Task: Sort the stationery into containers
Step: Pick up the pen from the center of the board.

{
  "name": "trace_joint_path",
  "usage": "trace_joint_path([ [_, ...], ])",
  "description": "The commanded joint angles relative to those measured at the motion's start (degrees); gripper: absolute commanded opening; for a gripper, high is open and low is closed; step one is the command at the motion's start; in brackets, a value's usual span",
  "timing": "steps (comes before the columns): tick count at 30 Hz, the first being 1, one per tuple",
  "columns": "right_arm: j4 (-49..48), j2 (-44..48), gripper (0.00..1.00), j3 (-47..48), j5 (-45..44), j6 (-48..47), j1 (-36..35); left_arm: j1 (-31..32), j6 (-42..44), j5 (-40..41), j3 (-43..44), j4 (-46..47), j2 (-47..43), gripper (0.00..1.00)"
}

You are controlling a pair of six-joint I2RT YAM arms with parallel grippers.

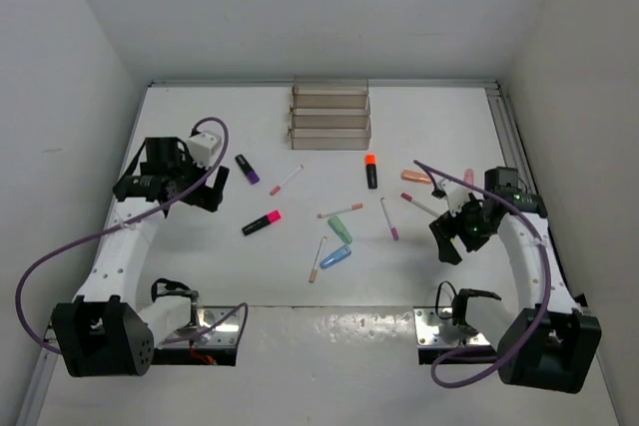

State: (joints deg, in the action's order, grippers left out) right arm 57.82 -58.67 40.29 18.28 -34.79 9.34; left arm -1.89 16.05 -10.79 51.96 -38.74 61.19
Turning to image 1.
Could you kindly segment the pink capped white marker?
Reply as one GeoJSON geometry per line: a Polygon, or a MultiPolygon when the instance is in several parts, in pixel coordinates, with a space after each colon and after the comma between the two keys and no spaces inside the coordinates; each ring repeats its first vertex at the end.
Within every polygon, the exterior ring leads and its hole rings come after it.
{"type": "Polygon", "coordinates": [[[298,165],[292,172],[290,172],[285,178],[283,178],[277,185],[275,185],[271,191],[270,196],[273,197],[277,195],[282,188],[290,182],[296,175],[298,175],[304,169],[303,165],[298,165]]]}

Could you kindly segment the pink black highlighter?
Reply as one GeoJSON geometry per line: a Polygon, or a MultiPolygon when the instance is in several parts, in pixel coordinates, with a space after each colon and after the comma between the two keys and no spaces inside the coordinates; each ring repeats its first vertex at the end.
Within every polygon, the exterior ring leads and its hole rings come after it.
{"type": "Polygon", "coordinates": [[[242,233],[244,236],[253,234],[282,218],[281,213],[279,211],[272,211],[267,213],[256,220],[250,222],[249,224],[242,227],[242,233]]]}

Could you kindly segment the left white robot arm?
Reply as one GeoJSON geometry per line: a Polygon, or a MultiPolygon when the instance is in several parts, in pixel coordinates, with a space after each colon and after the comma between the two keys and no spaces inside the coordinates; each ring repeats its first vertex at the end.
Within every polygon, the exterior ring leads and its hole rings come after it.
{"type": "Polygon", "coordinates": [[[210,132],[146,139],[113,187],[115,232],[107,234],[91,272],[70,302],[59,303],[52,326],[73,377],[142,376],[155,349],[176,331],[196,325],[198,293],[179,283],[136,306],[138,283],[167,203],[215,212],[229,176],[205,174],[221,145],[210,132]]]}

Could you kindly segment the orange black highlighter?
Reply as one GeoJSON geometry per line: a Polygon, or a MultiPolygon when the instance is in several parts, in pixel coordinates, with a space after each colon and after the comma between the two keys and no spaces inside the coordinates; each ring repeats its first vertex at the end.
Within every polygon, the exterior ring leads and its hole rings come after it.
{"type": "Polygon", "coordinates": [[[374,154],[367,154],[364,158],[367,187],[376,190],[378,187],[376,157],[374,154]]]}

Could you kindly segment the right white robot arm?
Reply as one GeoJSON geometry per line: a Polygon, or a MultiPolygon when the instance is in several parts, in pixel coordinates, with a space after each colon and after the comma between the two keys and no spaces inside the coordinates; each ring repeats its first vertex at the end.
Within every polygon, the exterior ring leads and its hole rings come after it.
{"type": "Polygon", "coordinates": [[[502,383],[576,394],[593,362],[602,330],[571,295],[549,238],[548,212],[541,195],[519,186],[517,169],[496,167],[475,186],[426,164],[433,196],[447,211],[429,226],[443,263],[458,265],[454,241],[476,252],[498,237],[508,255],[518,309],[510,311],[493,291],[462,288],[453,297],[451,324],[480,333],[495,351],[485,370],[462,380],[445,381],[430,371],[440,387],[458,389],[491,374],[502,383]]]}

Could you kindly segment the purple black highlighter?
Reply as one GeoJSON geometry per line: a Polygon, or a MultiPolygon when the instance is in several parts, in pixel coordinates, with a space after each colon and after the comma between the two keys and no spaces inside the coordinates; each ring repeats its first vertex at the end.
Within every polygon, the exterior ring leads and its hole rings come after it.
{"type": "Polygon", "coordinates": [[[255,185],[260,181],[260,177],[244,155],[236,155],[235,161],[251,185],[255,185]]]}

